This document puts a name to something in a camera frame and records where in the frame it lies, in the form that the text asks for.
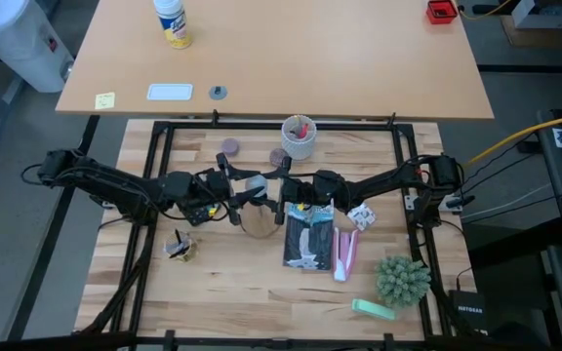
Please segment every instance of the tan desk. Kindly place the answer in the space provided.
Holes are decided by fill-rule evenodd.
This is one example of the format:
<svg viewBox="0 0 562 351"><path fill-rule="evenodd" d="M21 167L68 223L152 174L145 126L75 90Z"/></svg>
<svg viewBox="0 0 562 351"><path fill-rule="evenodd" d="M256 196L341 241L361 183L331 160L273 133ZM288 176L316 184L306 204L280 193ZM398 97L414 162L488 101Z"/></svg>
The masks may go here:
<svg viewBox="0 0 562 351"><path fill-rule="evenodd" d="M431 25L426 0L183 2L194 42L180 51L152 1L101 0L57 111L493 118L461 20ZM194 93L148 101L153 83ZM109 92L114 108L96 111Z"/></svg>
<svg viewBox="0 0 562 351"><path fill-rule="evenodd" d="M151 120L129 121L118 169L141 176L152 125ZM420 154L442 151L435 124L420 123L414 128ZM221 141L226 137L241 141L239 155L230 159L232 165L266 171L271 169L267 162L269 150L280 144L276 131L176 130L175 133L168 172L197 172L213 167ZM158 155L163 144L160 139ZM155 160L153 176L159 156ZM304 173L330 169L349 180L358 180L393 168L391 133L319 131L314 154L305 161L295 162L292 170ZM278 184L269 185L269 193L276 194ZM410 254L401 201L399 191L368 201L378 221L361 234L357 260L346 283L334 282L330 272L303 272L282 266L285 227L267 239L255 239L228 221L192 228L186 222L160 216L139 335L163 336L164 330L175 330L179 337L382 340L384 332L391 332L396 340L422 340L418 307L400 311L398 320L393 322L357 315L350 309L352 298L376 301L374 268L381 258ZM118 216L116 211L107 211L103 221ZM461 225L456 216L442 217ZM340 213L336 213L336 225L350 228ZM200 243L199 255L192 262L177 263L162 253L163 241L175 227L189 231ZM120 222L100 232L76 328L90 324L116 291L129 229L129 223ZM452 289L457 274L470 265L465 240L457 229L446 224L435 228L434 236L444 288ZM462 286L475 290L471 272L462 275ZM122 328L129 325L131 301L126 303ZM429 309L433 330L439 333L431 294Z"/></svg>

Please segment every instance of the yellow cable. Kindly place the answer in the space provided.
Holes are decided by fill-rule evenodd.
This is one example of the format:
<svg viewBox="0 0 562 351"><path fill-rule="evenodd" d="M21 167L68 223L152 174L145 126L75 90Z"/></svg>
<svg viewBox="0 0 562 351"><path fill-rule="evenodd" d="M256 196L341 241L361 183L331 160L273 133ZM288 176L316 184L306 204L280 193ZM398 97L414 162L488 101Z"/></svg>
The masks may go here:
<svg viewBox="0 0 562 351"><path fill-rule="evenodd" d="M547 127L551 127L551 126L556 126L557 124L561 124L562 123L562 118L557 119L557 120L553 120L550 122L545 122L545 123L541 123L541 124L537 124L536 126L533 127L529 127L525 130L519 131L517 133L515 133L514 135L508 136L507 138L503 139L502 141L500 141L499 143L495 144L494 146L488 148L487 150L479 153L478 155L476 155L474 158L472 158L471 160L469 160L467 162L467 164L465 164L466 166L469 166L471 164L473 164L474 162L484 158L485 156L489 155L490 153L496 151L498 148L500 148L501 146L505 145L506 143L513 141L521 136L525 136L529 133L532 133L534 131L538 131L540 129L543 128L547 128Z"/></svg>
<svg viewBox="0 0 562 351"><path fill-rule="evenodd" d="M456 7L457 10L458 10L458 9L459 9L459 5L457 4L457 0L453 0L453 1L455 2L455 7ZM461 16L465 17L465 18L468 19L468 20L480 20L480 19L482 19L482 18L484 18L484 17L493 15L494 13L498 12L501 8L503 8L503 7L504 7L506 4L508 4L509 2L511 2L511 0L506 0L506 1L504 1L501 5L499 5L496 9L494 9L494 10L488 12L488 13L485 14L485 15L481 15L481 16L478 16L478 17L475 17L475 18L466 15L464 11L459 11L459 13L461 14Z"/></svg>

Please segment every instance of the yellow sticky note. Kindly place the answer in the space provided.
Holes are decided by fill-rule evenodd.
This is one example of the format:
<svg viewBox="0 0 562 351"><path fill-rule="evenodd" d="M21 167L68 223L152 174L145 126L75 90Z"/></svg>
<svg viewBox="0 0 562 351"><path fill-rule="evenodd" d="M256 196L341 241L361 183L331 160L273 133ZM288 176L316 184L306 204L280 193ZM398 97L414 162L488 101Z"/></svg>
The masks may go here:
<svg viewBox="0 0 562 351"><path fill-rule="evenodd" d="M114 107L114 99L116 94L114 92L97 94L95 97L95 109L106 109Z"/></svg>

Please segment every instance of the red box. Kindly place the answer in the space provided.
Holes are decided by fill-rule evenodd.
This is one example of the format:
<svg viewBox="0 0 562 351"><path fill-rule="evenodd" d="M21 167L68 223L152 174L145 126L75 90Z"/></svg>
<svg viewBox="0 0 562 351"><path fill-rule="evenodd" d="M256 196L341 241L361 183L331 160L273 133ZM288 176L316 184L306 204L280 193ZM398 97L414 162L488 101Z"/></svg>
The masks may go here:
<svg viewBox="0 0 562 351"><path fill-rule="evenodd" d="M450 0L435 0L428 2L426 15L433 24L450 23L457 17L457 9Z"/></svg>

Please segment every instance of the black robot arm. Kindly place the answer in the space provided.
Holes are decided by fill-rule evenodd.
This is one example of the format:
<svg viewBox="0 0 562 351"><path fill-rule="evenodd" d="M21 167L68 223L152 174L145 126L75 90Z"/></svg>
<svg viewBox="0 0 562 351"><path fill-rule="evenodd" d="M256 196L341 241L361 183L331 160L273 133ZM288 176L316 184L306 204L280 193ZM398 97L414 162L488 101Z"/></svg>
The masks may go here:
<svg viewBox="0 0 562 351"><path fill-rule="evenodd" d="M333 200L335 207L347 214L371 197L408 187L421 190L421 196L414 203L413 222L431 227L439 223L438 207L444 196L452 194L462 184L457 162L443 155L421 155L394 170L357 182L326 170L292 175L289 173L290 158L283 161L282 167L266 174L235 169L223 154L217 155L217 161L218 170L209 169L194 175L177 171L146 179L102 165L76 150L57 150L47 154L38 176L47 186L78 187L115 205L122 215L140 224L148 224L156 213L175 218L166 214L174 205L184 215L178 219L190 220L196 210L225 203L231 223L238 225L239 209L248 201L270 207L276 213L275 222L283 224L287 202L326 206ZM420 165L428 166L429 182L422 180ZM269 200L265 195L256 197L262 187L233 192L232 180L251 176L281 179L278 200ZM312 176L312 182L301 181L302 176Z"/></svg>

